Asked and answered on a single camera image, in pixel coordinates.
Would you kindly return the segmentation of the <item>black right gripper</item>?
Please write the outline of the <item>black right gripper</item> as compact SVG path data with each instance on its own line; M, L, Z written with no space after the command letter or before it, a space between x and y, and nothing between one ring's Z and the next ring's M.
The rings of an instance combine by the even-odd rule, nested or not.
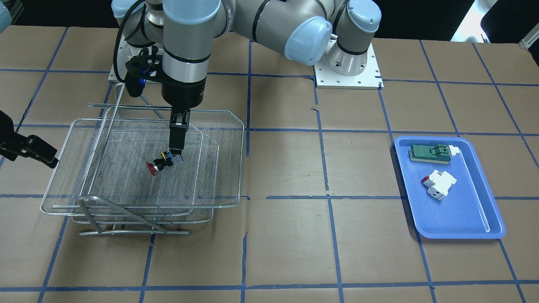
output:
M0 111L0 147L1 156L10 161L17 157L29 157L44 163L51 169L56 168L59 159L56 158L57 149L39 136L22 136L15 132L14 124L6 113Z

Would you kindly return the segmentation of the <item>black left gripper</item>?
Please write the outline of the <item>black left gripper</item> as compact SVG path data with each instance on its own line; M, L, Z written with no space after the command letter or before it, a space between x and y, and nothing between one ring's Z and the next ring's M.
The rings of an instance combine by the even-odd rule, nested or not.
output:
M162 83L161 94L171 106L169 120L169 150L181 155L190 125L190 109L203 101L206 77L196 82L169 81Z

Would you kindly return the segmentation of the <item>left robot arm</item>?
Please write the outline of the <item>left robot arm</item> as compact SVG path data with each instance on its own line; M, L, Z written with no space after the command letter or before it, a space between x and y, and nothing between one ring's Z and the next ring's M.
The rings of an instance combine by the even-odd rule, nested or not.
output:
M190 111L201 104L213 41L228 32L306 66L323 57L337 74L360 74L382 12L372 0L114 0L117 79L132 97L146 81L171 105L169 152L181 155Z

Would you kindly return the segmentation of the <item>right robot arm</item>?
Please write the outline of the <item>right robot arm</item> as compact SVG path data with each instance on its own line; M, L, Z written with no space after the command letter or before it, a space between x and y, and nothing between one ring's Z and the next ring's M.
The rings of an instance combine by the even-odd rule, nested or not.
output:
M30 135L23 136L14 129L12 118L0 112L0 153L2 157L15 161L18 157L35 159L51 169L56 168L59 159L57 149L42 138Z

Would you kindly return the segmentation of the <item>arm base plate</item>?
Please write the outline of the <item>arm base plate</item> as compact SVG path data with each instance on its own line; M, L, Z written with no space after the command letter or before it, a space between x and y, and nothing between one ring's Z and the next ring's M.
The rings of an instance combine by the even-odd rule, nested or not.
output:
M116 67L118 73L115 72L114 64L110 69L108 80L114 83L118 83L116 75L119 74L122 79L125 79L127 69L125 64L133 57L138 56L142 48L133 47L125 41L125 37L122 35L120 39L119 47L117 48Z
M384 88L373 44L366 53L344 53L337 40L330 40L322 58L313 67L316 86L332 89L381 90Z

